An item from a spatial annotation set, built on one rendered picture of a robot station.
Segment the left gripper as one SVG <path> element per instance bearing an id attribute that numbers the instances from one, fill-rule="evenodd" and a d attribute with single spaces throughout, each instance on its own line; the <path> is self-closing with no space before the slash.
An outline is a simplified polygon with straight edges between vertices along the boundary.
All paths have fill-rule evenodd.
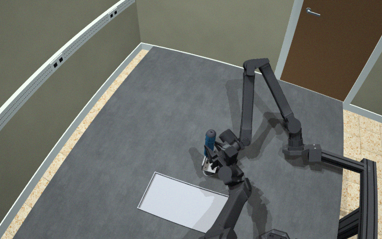
<path id="1" fill-rule="evenodd" d="M 225 144 L 222 144 L 222 143 L 219 143 L 217 141 L 215 141 L 215 147 L 217 148 L 217 150 L 219 151 L 218 153 L 214 153 L 210 148 L 208 148 L 206 145 L 204 145 L 204 148 L 208 154 L 208 158 L 209 158 L 209 163 L 211 164 L 212 162 L 212 165 L 211 165 L 211 168 L 214 169 L 215 167 L 218 166 L 217 164 L 217 159 L 222 157 L 223 154 L 222 154 L 222 151 L 221 151 L 221 148 L 222 146 L 224 146 Z M 220 147 L 221 148 L 220 148 Z M 211 158 L 210 158 L 211 157 Z"/>

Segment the white shallow rectangular tray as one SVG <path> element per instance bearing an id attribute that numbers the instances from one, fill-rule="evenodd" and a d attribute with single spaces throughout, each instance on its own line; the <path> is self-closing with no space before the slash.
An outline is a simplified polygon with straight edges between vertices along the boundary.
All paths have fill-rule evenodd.
<path id="1" fill-rule="evenodd" d="M 206 233 L 229 196 L 154 172 L 138 209 Z"/>

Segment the grey cylinder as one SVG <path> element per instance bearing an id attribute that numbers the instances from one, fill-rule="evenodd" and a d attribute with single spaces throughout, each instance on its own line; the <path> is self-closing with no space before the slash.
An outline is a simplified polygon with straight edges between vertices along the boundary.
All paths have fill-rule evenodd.
<path id="1" fill-rule="evenodd" d="M 211 177 L 213 176 L 211 172 L 206 172 L 206 171 L 203 171 L 204 175 L 207 176 L 207 177 Z"/>

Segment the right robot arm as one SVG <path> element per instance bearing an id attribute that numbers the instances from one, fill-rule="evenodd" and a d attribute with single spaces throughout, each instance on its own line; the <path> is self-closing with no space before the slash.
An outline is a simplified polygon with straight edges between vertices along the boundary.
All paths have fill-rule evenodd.
<path id="1" fill-rule="evenodd" d="M 250 59 L 243 63 L 243 98 L 240 136 L 237 138 L 230 129 L 227 129 L 219 135 L 219 138 L 223 144 L 234 146 L 237 151 L 239 151 L 241 147 L 244 148 L 251 144 L 255 69 L 259 67 L 284 119 L 283 128 L 290 132 L 288 151 L 302 151 L 304 150 L 304 146 L 301 123 L 294 117 L 269 62 L 268 58 L 262 58 Z"/>

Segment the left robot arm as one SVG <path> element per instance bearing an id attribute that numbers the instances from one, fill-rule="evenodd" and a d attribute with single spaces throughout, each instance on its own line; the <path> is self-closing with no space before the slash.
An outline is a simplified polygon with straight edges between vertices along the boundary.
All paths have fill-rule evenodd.
<path id="1" fill-rule="evenodd" d="M 234 146 L 227 144 L 221 151 L 223 156 L 217 159 L 220 167 L 218 177 L 225 185 L 228 185 L 229 198 L 213 226 L 198 239 L 237 239 L 234 227 L 245 202 L 252 193 L 249 179 L 242 179 L 244 172 L 237 166 L 238 151 Z M 234 163 L 236 164 L 232 166 Z"/>

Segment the white l-shaped bracket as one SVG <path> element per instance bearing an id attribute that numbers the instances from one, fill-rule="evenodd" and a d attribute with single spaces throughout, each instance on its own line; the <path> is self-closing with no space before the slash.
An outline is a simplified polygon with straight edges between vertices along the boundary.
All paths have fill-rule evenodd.
<path id="1" fill-rule="evenodd" d="M 211 164 L 209 163 L 209 161 L 208 161 L 208 164 L 206 163 L 206 161 L 207 161 L 207 158 L 206 158 L 206 161 L 205 161 L 205 158 L 206 158 L 206 156 L 204 157 L 204 160 L 203 160 L 203 163 L 202 163 L 202 168 L 201 168 L 201 170 L 203 170 L 203 171 L 207 171 L 207 172 L 211 172 L 211 173 L 214 173 L 215 174 L 215 171 L 216 171 L 216 168 L 217 167 L 215 167 L 213 170 L 211 169 Z M 204 162 L 205 162 L 205 164 L 204 164 Z"/>

